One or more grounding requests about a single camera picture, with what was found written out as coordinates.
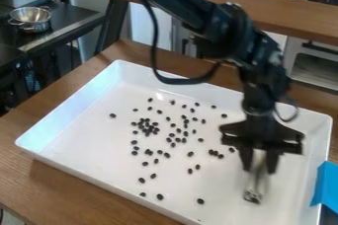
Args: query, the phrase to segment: black cable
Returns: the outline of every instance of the black cable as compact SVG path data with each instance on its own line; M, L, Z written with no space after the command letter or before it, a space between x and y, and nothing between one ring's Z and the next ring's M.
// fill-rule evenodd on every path
M156 57L157 43L158 43L158 22L157 22L156 16L149 2L147 0L139 0L139 1L143 4L145 9L147 10L151 18L151 21L153 23L153 27L154 27L152 46L150 48L150 62L151 62L152 70L156 78L162 83L169 84L169 85L194 85L194 84L201 84L201 83L208 81L208 79L210 79L214 75L216 70L219 68L221 63L224 61L223 59L217 61L216 64L214 64L212 68L206 74L200 77L196 77L196 78L183 78L183 79L182 78L168 78L168 77L162 76L158 72L157 57Z

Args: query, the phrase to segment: wooden table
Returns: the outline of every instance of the wooden table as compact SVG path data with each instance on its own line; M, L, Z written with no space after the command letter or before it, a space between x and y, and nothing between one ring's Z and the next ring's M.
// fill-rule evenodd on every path
M24 220L38 225L171 225L177 222L120 196L78 180L23 154L14 141L116 59L148 66L148 47L118 41L51 86L0 118L0 203ZM209 62L159 50L162 70L195 76ZM236 70L221 67L211 83L240 89ZM302 107L331 114L336 121L336 96L293 85L291 95ZM338 162L337 124L330 159Z
M337 6L306 0L209 1L239 3L261 30L338 45Z

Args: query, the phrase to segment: coffee bean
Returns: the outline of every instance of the coffee bean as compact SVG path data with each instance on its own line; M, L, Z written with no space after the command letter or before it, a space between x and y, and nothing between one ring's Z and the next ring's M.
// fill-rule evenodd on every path
M163 200L163 198L164 198L162 194L157 194L156 197L157 197L158 200Z
M205 204L205 201L202 200L201 198L198 198L197 202L198 202L199 205Z

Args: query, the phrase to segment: white tray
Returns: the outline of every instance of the white tray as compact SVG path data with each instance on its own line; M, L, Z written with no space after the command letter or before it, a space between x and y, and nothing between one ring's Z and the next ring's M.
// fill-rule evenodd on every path
M331 117L300 110L297 120L288 124L306 134L304 154L281 157L269 195L256 205L242 199L245 180L238 154L220 145L217 130L221 124L244 118L241 98L241 93L209 84L164 85L149 68L115 61L18 138L16 145L51 166L186 224L317 225L321 206L309 207L309 203L316 168L327 158ZM293 111L287 105L279 107L284 115ZM117 117L110 118L110 113ZM182 114L199 118L189 128L198 133L173 149L166 141L173 129L165 117L178 123ZM159 122L160 132L147 138L134 135L130 123L140 117ZM201 118L207 123L201 124ZM130 154L134 139L140 147L137 156ZM154 151L152 157L144 155L146 148ZM158 149L169 152L171 158L158 155ZM224 159L210 156L209 149L218 150ZM187 156L189 151L195 152L192 158ZM155 158L160 161L157 165L152 162ZM144 161L149 166L143 167ZM197 164L201 169L189 175L187 170ZM152 173L157 174L154 180L149 178ZM146 179L145 184L138 181L140 177ZM162 201L156 198L158 193L163 194ZM197 198L206 203L197 204Z

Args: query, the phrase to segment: stainless steel bowl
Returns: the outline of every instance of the stainless steel bowl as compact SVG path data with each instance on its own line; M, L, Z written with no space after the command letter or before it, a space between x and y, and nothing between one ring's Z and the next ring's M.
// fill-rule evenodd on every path
M11 12L9 24L18 26L25 33L42 33L50 28L49 7L24 7Z

